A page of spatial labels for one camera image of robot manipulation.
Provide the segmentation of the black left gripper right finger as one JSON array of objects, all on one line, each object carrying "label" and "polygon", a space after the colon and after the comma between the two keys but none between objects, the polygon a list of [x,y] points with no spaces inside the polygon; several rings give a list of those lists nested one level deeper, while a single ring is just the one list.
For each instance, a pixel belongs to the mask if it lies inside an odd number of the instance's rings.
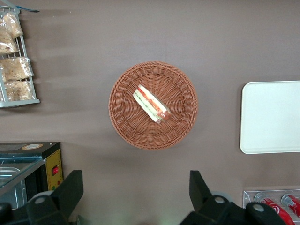
[{"label": "black left gripper right finger", "polygon": [[194,210],[182,225],[243,225],[244,212],[221,195],[213,195],[199,171],[190,171],[189,196]]}]

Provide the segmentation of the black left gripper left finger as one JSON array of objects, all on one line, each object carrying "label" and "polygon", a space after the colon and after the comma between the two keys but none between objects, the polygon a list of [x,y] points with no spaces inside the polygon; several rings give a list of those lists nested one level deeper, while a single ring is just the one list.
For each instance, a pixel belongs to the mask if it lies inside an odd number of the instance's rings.
[{"label": "black left gripper left finger", "polygon": [[83,196],[83,173],[73,170],[50,194],[38,194],[26,206],[31,225],[68,225]]}]

